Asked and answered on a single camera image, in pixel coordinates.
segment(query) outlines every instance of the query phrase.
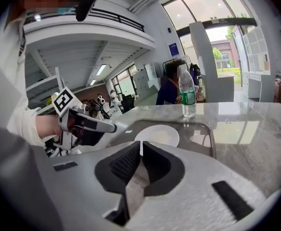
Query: green grass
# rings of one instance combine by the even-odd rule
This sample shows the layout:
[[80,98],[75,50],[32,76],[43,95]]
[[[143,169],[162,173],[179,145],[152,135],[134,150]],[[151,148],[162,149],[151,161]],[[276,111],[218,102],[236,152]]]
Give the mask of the green grass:
[[[237,72],[237,71],[240,72],[240,68],[238,67],[223,68],[223,72]],[[217,72],[222,73],[222,69],[221,68],[217,69]]]
[[233,81],[235,82],[235,84],[241,84],[241,77],[235,77]]

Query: window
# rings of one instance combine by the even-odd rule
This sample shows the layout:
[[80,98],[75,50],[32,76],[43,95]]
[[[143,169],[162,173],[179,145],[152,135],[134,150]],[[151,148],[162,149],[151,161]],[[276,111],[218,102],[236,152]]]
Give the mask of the window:
[[125,70],[121,74],[117,75],[117,78],[118,78],[118,81],[120,82],[122,79],[125,79],[128,76],[129,76],[129,74],[128,74],[127,70]]
[[116,85],[116,86],[115,86],[115,89],[116,89],[116,93],[117,93],[117,94],[120,94],[120,93],[121,93],[121,89],[120,89],[120,86],[119,86],[119,85]]
[[250,15],[240,0],[225,0],[236,17],[250,18]]
[[133,75],[137,73],[137,68],[135,65],[132,65],[115,78],[112,79],[116,93],[121,98],[121,94],[126,96],[128,95],[137,95],[136,85],[133,79]]
[[222,53],[222,58],[223,58],[223,59],[229,59],[228,53]]
[[117,85],[117,84],[118,84],[118,81],[117,81],[117,78],[116,78],[116,77],[113,78],[112,81],[113,81],[113,85]]
[[220,69],[220,68],[222,68],[221,62],[217,62],[217,69]]
[[231,12],[222,0],[184,0],[197,21],[209,21],[232,17]]
[[179,30],[195,22],[191,13],[184,5],[182,0],[176,0],[164,6],[170,20],[173,22],[175,29]]
[[135,65],[131,66],[128,70],[131,76],[137,73],[137,68]]
[[224,61],[224,62],[221,62],[221,63],[222,63],[222,68],[228,68],[228,67],[230,67],[229,61]]

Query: blue sign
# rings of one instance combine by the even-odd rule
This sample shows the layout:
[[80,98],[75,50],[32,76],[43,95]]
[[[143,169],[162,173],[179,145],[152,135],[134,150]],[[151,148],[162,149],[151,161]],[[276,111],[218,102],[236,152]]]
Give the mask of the blue sign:
[[170,49],[171,56],[179,55],[179,51],[178,51],[178,47],[177,47],[177,44],[176,44],[176,43],[171,44],[171,45],[169,46],[169,49]]

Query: wall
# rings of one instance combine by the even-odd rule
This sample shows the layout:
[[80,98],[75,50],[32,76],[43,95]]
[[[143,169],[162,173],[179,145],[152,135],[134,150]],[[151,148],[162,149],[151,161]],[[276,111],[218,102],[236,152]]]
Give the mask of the wall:
[[100,95],[102,95],[102,97],[104,97],[106,102],[110,101],[109,96],[108,96],[109,95],[108,90],[107,90],[105,85],[100,85],[100,86],[97,86],[97,87],[89,88],[87,90],[78,92],[75,95],[81,101],[83,101],[84,99],[87,99],[87,100],[94,99],[94,100],[97,101],[97,94],[98,93]]
[[131,4],[132,0],[97,0],[94,8],[113,12],[139,22],[138,17],[128,10]]
[[271,74],[281,72],[281,15],[270,0],[244,0],[264,34]]
[[105,86],[106,86],[106,89],[107,89],[108,93],[111,93],[111,90],[115,90],[111,79],[109,79],[105,82]]
[[158,62],[162,69],[163,62],[172,59],[169,45],[176,43],[180,56],[183,56],[181,42],[176,34],[168,15],[159,2],[146,7],[137,14],[141,23],[145,26],[145,32],[155,39],[156,48],[135,59],[134,63],[138,70],[144,68],[144,64]]
[[184,52],[190,57],[193,64],[199,65],[194,46],[185,48]]

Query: black hair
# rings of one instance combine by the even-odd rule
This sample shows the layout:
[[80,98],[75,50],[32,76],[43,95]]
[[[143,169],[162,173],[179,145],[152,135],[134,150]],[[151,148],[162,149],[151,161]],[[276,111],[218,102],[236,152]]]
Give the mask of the black hair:
[[165,66],[166,76],[172,79],[174,77],[174,74],[177,74],[178,67],[183,64],[185,64],[184,60],[175,60],[166,64]]

